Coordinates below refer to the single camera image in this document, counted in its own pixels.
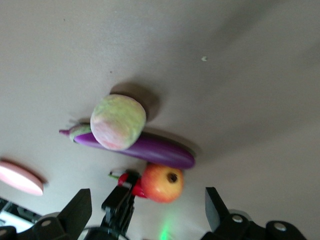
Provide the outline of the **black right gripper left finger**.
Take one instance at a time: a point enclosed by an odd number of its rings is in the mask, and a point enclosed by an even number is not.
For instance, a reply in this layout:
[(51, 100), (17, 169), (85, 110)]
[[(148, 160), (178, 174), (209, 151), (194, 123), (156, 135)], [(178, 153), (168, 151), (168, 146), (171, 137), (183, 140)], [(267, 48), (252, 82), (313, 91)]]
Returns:
[(91, 191), (81, 189), (57, 216), (47, 216), (18, 233), (14, 226), (2, 226), (2, 240), (77, 240), (92, 215)]

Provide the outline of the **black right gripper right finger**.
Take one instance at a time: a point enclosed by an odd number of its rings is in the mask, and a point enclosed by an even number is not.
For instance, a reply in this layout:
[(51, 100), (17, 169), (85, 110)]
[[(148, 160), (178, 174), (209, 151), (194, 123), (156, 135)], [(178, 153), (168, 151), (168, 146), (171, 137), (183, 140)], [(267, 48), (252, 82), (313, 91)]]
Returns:
[(293, 224), (280, 220), (257, 225), (240, 213), (231, 213), (215, 187), (205, 189), (205, 214), (211, 231), (203, 240), (305, 240)]

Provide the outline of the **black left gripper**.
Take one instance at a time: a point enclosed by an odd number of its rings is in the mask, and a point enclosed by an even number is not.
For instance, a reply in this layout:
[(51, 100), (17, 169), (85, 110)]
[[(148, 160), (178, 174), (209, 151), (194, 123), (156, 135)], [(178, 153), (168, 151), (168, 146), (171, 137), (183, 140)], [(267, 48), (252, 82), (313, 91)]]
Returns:
[(126, 173), (128, 174), (126, 179), (128, 188), (116, 186), (101, 205), (105, 215), (100, 226), (118, 235), (127, 234), (135, 209), (135, 196), (132, 195), (132, 190), (141, 177), (140, 173), (135, 170), (128, 170)]

